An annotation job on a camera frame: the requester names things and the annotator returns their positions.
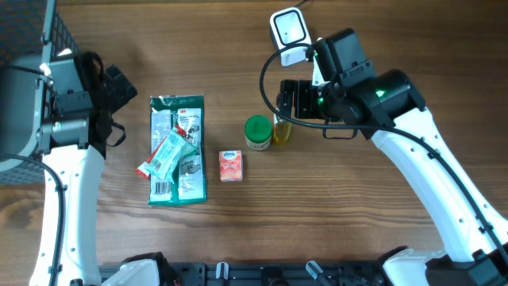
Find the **orange tissue pack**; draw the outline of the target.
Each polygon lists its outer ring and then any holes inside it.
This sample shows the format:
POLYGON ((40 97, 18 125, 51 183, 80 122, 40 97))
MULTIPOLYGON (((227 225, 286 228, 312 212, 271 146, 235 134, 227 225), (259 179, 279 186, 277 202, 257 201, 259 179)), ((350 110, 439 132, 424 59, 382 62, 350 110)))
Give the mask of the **orange tissue pack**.
POLYGON ((220 180, 237 182, 243 180, 243 159, 240 150, 219 152, 220 180))

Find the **yellow liquid bottle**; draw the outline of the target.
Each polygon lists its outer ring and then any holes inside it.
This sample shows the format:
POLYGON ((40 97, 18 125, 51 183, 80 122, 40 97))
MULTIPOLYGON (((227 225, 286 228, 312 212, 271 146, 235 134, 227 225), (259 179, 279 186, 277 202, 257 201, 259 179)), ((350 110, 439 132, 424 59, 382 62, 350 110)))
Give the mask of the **yellow liquid bottle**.
POLYGON ((284 120, 277 114, 273 115, 273 140, 276 144, 287 142, 291 133, 292 123, 284 120))

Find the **green lid jar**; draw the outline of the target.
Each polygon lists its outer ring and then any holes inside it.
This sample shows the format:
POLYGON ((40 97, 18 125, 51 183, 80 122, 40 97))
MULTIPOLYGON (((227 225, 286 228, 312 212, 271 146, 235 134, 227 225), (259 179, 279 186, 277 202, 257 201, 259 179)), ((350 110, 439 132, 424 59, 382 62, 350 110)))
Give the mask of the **green lid jar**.
POLYGON ((256 151, 266 149, 272 140, 271 121, 260 114, 251 116, 244 125, 247 146, 256 151))

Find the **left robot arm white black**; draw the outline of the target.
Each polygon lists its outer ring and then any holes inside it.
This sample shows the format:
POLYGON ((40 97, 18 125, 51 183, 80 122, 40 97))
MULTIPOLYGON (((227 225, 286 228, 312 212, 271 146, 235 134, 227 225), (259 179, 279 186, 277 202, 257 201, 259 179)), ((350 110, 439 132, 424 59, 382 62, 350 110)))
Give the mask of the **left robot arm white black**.
POLYGON ((51 98, 39 130, 45 197, 39 254, 31 285, 177 285, 160 252, 129 257, 109 278, 96 251, 98 189, 113 114, 137 95, 115 67, 94 52, 64 49, 41 70, 51 98))

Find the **green 3M glove package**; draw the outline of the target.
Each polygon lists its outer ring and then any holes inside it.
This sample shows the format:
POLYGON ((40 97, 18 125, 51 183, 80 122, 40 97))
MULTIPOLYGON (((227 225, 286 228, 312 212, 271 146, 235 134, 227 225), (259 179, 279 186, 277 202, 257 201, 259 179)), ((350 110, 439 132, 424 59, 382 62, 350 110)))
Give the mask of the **green 3M glove package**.
POLYGON ((156 146, 179 126, 194 138, 198 148, 179 161, 175 183, 150 176, 150 205, 176 206, 206 201, 206 176, 202 157, 204 102, 201 95, 152 96, 151 154, 156 146))

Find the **teal snack bar wrapper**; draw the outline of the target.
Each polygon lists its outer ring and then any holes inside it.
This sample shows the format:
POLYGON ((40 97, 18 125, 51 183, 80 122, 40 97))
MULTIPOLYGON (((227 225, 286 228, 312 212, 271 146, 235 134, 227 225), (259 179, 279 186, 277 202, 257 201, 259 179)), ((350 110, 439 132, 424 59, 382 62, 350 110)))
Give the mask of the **teal snack bar wrapper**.
POLYGON ((161 179, 175 183, 175 170, 179 161, 185 156, 196 153, 198 146, 194 138, 179 126, 173 126, 171 132, 164 138, 154 152, 148 172, 161 179))

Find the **red snack bar wrapper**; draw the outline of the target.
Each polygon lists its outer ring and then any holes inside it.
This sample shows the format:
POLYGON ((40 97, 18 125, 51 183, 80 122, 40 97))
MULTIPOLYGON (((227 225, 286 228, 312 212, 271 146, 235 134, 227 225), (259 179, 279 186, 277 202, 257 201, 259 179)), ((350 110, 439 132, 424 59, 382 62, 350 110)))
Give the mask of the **red snack bar wrapper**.
POLYGON ((187 141, 187 133, 179 126, 173 126, 170 133, 156 146, 150 157, 136 170, 145 179, 154 176, 161 180, 173 181, 172 173, 179 160, 189 153, 192 145, 187 141))

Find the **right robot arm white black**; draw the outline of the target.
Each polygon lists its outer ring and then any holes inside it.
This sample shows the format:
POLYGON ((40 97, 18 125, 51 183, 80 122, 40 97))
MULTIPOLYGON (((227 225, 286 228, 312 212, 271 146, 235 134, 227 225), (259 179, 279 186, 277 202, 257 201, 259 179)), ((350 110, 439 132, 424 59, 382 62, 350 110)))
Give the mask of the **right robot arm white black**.
POLYGON ((356 33, 343 30, 312 44, 285 44, 314 63, 310 80, 281 84, 274 112, 300 126, 362 134, 405 177, 443 247, 400 247, 380 261, 391 285, 504 285, 507 221, 487 202, 445 144, 410 78, 377 74, 356 33))

